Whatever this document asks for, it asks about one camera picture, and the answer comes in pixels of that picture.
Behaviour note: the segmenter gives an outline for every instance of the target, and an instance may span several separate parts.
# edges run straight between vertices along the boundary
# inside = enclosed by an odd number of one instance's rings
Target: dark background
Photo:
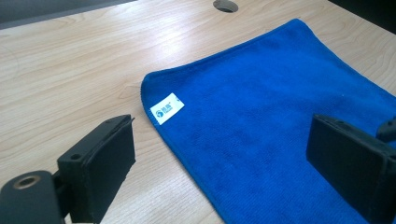
[[[330,0],[396,34],[396,0]]]
[[[0,0],[0,29],[46,21],[134,0]]]

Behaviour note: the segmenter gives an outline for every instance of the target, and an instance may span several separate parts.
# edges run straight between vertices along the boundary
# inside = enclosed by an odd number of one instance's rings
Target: screw hole
[[[74,154],[70,157],[70,159],[72,159],[72,160],[78,160],[79,158],[81,158],[81,155],[79,155],[79,154]]]
[[[14,184],[14,189],[27,189],[35,185],[40,180],[39,175],[29,175],[26,176]]]

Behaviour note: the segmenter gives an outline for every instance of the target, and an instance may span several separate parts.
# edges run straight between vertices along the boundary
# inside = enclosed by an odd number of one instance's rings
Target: blue microfiber towel
[[[312,115],[375,135],[396,100],[302,21],[148,74],[141,98],[225,222],[365,223],[305,158]]]

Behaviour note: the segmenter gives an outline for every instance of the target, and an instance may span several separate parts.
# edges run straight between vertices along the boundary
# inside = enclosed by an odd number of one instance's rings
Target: table surface
[[[396,93],[396,36],[325,0],[136,1],[0,30],[0,186],[56,160],[102,121],[135,117],[136,164],[103,223],[221,223],[143,111],[153,71],[191,63],[294,18]]]

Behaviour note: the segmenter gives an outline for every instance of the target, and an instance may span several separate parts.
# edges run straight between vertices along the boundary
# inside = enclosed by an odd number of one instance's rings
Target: white label
[[[171,93],[168,97],[150,108],[150,110],[154,118],[162,125],[172,118],[183,106],[183,102]]]

